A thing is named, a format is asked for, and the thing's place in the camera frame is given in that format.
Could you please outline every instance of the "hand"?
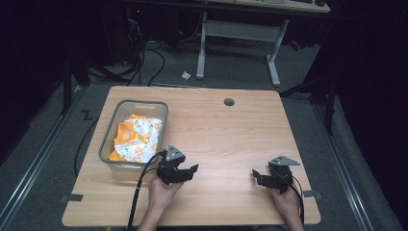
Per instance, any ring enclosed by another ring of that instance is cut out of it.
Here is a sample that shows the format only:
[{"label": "hand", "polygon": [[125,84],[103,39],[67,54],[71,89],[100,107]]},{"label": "hand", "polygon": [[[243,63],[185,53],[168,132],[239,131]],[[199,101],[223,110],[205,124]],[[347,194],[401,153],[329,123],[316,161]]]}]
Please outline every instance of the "hand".
[{"label": "hand", "polygon": [[156,230],[165,209],[173,201],[174,195],[176,195],[183,184],[166,185],[159,176],[153,175],[149,185],[149,207],[144,214],[138,231]]},{"label": "hand", "polygon": [[304,230],[299,216],[299,200],[296,192],[294,192],[291,187],[288,187],[287,191],[282,194],[277,189],[268,190],[272,196],[276,210],[288,224],[290,230]]},{"label": "hand", "polygon": [[183,184],[184,182],[166,185],[154,174],[149,186],[149,208],[165,210]]}]

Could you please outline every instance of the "round hole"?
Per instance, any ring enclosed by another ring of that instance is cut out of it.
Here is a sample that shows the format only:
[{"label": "round hole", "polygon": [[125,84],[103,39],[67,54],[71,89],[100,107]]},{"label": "round hole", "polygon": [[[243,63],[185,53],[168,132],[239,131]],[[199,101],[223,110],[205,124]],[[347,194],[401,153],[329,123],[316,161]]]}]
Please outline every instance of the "round hole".
[{"label": "round hole", "polygon": [[231,107],[231,106],[234,106],[235,101],[234,101],[234,99],[232,99],[232,98],[226,98],[226,99],[224,99],[224,104],[225,104],[226,106]]}]

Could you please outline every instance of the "metal bar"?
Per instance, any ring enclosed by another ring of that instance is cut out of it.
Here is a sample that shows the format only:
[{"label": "metal bar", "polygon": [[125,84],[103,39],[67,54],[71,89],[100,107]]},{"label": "metal bar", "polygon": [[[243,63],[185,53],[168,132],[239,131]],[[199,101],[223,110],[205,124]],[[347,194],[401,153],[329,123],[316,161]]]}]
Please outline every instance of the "metal bar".
[{"label": "metal bar", "polygon": [[34,161],[30,164],[28,170],[24,174],[23,178],[20,180],[18,186],[16,187],[13,195],[9,199],[9,202],[3,208],[0,214],[0,230],[7,230],[15,214],[23,203],[28,192],[36,182],[36,179],[41,172],[45,162],[51,154],[51,148],[56,140],[57,136],[60,134],[61,130],[64,127],[66,120],[69,118],[69,115],[72,112],[73,106],[78,102],[79,98],[84,94],[84,90],[76,89],[76,93],[79,94],[75,97],[75,101],[65,114],[61,114],[58,118],[56,124],[52,128],[51,132],[48,134],[45,142],[38,151],[38,154]]},{"label": "metal bar", "polygon": [[323,131],[323,133],[325,134],[326,140],[331,148],[332,160],[335,164],[335,169],[339,174],[339,178],[340,181],[342,182],[345,195],[348,198],[348,202],[350,203],[351,209],[354,213],[354,216],[357,219],[360,229],[374,230],[370,218],[366,213],[366,209],[364,208],[360,194],[356,190],[354,183],[351,180],[350,175],[348,174],[347,168],[343,162],[342,155],[336,145],[336,142],[333,136],[330,136],[327,130],[325,129],[323,111],[321,110],[319,105],[312,105],[312,109],[319,119],[319,126],[321,128],[321,131]]}]

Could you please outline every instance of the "white desk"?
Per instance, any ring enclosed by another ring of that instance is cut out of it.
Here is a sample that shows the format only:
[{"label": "white desk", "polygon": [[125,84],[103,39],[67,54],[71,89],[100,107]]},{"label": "white desk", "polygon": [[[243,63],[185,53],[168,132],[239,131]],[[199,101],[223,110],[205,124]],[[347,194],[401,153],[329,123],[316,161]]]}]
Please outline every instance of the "white desk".
[{"label": "white desk", "polygon": [[[246,6],[255,6],[263,8],[274,8],[285,11],[303,11],[309,13],[329,13],[330,9],[327,5],[323,7],[317,6],[315,3],[299,3],[294,1],[283,0],[280,4],[264,3],[255,0],[208,0],[208,2],[238,4]],[[270,55],[267,55],[267,64],[269,68],[270,78],[275,87],[280,86],[280,80],[276,71],[275,59],[282,43],[283,36],[289,23],[289,19],[283,20],[280,27],[245,24],[237,22],[226,22],[217,20],[208,20],[207,14],[203,13],[202,31],[201,31],[201,46],[198,54],[197,79],[204,78],[205,70],[205,43],[207,36],[225,37],[233,39],[250,39],[274,42],[273,49]]]}]

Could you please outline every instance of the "floor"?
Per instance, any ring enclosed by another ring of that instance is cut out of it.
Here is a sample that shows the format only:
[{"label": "floor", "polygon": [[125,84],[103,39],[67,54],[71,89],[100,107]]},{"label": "floor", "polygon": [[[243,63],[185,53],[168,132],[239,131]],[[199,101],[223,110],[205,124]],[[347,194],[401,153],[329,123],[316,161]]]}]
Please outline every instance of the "floor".
[{"label": "floor", "polygon": [[[270,44],[246,43],[243,46],[245,42],[237,41],[234,45],[209,43],[205,78],[197,80],[194,77],[196,42],[174,49],[152,41],[145,51],[140,75],[136,75],[130,85],[146,86],[158,73],[152,86],[281,92],[302,83],[319,51],[318,46],[300,51],[282,46],[276,60],[281,86],[276,88],[271,85],[265,60]],[[122,71],[127,67],[108,68]],[[181,77],[185,71],[191,74],[189,80]],[[69,112],[61,115],[63,88],[59,87],[0,168],[1,230],[108,230],[107,227],[66,227],[61,219],[66,204],[64,199],[75,183],[75,171],[81,166],[93,123],[102,110],[109,88],[125,83],[97,77],[92,77],[87,88],[76,86],[73,78],[72,83],[75,91]],[[311,105],[308,96],[296,93],[282,98],[321,214],[321,222],[307,225],[306,230],[402,230],[359,153],[342,113],[341,102],[336,102],[334,136],[328,136],[322,126],[324,105]],[[285,227],[271,226],[261,230],[282,228]]]}]

